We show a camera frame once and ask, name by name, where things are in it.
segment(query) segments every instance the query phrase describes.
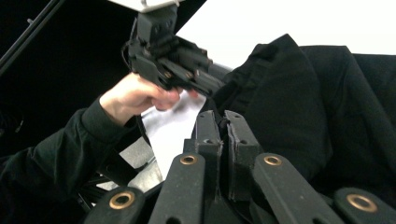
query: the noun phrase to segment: brass insert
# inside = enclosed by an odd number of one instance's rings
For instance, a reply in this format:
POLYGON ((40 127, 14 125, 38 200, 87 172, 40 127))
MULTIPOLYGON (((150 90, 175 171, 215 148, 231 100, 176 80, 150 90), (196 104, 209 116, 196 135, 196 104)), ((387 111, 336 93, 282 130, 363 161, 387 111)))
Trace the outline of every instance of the brass insert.
POLYGON ((134 193, 131 191, 124 191, 114 195, 110 199, 110 207, 113 209, 124 209, 134 202, 134 193))
POLYGON ((198 161, 198 158, 194 156, 184 156, 180 158, 180 162, 185 164, 185 165, 192 165, 195 164, 198 161))
POLYGON ((361 211, 373 213, 378 210, 376 204, 372 200, 362 195, 348 194, 346 199, 350 204, 352 204, 352 206, 360 209, 361 211))
POLYGON ((280 165, 282 164, 282 160, 275 156, 266 156, 264 157, 264 161, 270 165, 280 165))

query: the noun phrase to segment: black cloth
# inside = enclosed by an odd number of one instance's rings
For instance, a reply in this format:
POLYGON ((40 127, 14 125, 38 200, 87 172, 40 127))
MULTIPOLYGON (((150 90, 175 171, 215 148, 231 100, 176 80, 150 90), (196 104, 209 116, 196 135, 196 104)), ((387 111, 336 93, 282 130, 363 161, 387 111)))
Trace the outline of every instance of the black cloth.
POLYGON ((136 130, 116 125, 96 100, 37 146, 0 159, 0 223, 60 223, 50 219, 56 208, 67 210, 63 203, 136 130))
POLYGON ((299 47, 283 35, 223 81, 220 114, 243 115, 263 150, 319 192, 356 187, 396 207, 396 56, 299 47))

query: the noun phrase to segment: human hand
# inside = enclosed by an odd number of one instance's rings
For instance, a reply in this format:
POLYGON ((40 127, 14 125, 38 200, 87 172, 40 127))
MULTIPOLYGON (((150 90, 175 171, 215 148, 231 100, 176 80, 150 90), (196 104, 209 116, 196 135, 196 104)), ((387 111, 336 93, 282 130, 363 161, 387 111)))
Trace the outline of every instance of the human hand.
MULTIPOLYGON (((158 110, 172 108, 180 100, 182 89, 166 91, 161 87, 131 73, 99 99, 107 115, 119 125, 124 125, 132 116, 140 115, 152 106, 158 110)), ((196 91, 189 91, 192 98, 196 91)))

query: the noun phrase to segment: black sleeve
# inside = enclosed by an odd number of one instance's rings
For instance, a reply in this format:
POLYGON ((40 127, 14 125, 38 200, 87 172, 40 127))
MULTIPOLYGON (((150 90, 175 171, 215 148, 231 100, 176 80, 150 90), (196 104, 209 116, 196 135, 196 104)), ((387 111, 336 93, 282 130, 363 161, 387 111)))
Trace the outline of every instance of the black sleeve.
POLYGON ((133 129, 113 123, 96 100, 36 147, 0 160, 0 219, 69 199, 133 129))

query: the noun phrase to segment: white surface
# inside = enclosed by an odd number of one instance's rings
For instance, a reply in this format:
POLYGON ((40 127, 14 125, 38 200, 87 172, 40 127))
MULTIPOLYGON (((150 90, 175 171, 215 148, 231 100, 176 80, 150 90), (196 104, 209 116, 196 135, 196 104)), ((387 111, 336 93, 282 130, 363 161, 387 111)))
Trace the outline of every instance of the white surface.
POLYGON ((142 4, 141 0, 108 0, 117 3, 123 7, 128 7, 139 12, 149 12, 160 7, 178 4, 183 0, 146 0, 146 5, 142 4))
POLYGON ((299 46, 396 54, 394 9, 390 0, 207 0, 177 35, 231 68, 241 65, 257 44, 284 34, 299 46))
POLYGON ((192 99, 183 91, 180 101, 172 110, 162 112, 152 107, 142 115, 163 179, 168 174, 173 158, 183 152, 184 139, 191 138, 193 126, 204 103, 205 97, 192 99))

